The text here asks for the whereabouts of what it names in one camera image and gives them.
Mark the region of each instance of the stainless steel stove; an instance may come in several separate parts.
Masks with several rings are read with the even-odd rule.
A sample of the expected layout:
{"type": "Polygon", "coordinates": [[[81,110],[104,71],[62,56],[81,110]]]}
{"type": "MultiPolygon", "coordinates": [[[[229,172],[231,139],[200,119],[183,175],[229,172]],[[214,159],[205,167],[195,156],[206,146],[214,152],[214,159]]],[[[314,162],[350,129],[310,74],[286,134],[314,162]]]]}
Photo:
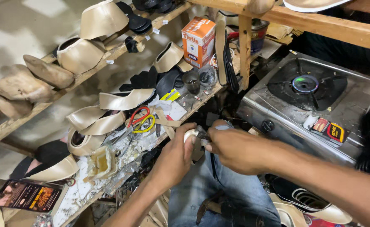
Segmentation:
{"type": "Polygon", "coordinates": [[[270,138],[353,166],[361,146],[359,119],[369,105],[370,77],[290,53],[243,97],[237,113],[270,138]],[[346,128],[349,137],[340,145],[305,129],[310,115],[346,128]]]}

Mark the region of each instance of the yellow scissors handle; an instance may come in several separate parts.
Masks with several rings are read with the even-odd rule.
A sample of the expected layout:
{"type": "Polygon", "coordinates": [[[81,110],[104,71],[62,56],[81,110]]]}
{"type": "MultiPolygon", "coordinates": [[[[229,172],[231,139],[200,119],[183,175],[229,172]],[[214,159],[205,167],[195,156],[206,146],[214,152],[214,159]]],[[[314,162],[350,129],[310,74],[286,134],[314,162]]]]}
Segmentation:
{"type": "Polygon", "coordinates": [[[150,131],[153,128],[154,124],[155,124],[155,117],[153,115],[148,115],[147,117],[145,117],[140,122],[140,124],[138,126],[136,126],[136,129],[135,129],[135,131],[133,131],[133,133],[148,132],[148,131],[150,131]],[[146,120],[149,119],[149,118],[152,118],[153,119],[153,121],[151,122],[151,125],[148,128],[146,128],[145,130],[138,130],[144,124],[144,122],[146,122],[146,120]]]}

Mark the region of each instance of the blue jeans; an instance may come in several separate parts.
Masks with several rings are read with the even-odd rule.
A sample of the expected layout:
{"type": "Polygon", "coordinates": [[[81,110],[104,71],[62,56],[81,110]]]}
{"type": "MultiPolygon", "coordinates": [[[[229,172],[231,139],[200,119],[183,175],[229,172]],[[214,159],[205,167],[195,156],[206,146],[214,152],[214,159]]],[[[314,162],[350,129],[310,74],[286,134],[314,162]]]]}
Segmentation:
{"type": "MultiPolygon", "coordinates": [[[[218,126],[219,130],[231,126],[218,126]]],[[[223,166],[217,155],[214,155],[217,178],[213,177],[210,152],[205,152],[182,181],[171,189],[168,209],[169,227],[190,227],[196,225],[196,215],[202,202],[212,197],[220,189],[230,197],[235,204],[241,205],[263,218],[265,227],[280,227],[280,218],[272,200],[263,189],[257,176],[238,174],[223,166]]],[[[232,220],[226,219],[221,214],[207,211],[199,227],[232,226],[232,220]]]]}

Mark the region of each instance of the price tag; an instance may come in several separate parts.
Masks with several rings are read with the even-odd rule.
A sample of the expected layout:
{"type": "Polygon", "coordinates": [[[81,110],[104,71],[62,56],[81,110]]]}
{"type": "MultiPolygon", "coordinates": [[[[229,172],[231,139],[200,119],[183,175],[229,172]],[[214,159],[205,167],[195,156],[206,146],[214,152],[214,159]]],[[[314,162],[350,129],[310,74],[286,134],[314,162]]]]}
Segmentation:
{"type": "Polygon", "coordinates": [[[157,35],[159,34],[159,30],[157,28],[153,28],[153,32],[156,33],[157,35]]]}

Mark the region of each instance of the cardboard box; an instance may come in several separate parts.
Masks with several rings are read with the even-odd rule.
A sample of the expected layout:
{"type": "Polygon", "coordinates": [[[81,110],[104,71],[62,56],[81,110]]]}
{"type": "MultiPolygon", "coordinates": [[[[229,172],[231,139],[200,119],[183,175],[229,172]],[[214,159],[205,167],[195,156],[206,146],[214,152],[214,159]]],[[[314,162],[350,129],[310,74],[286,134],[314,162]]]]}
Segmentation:
{"type": "Polygon", "coordinates": [[[194,67],[208,64],[214,54],[216,24],[211,20],[195,17],[182,29],[185,60],[194,67]]]}

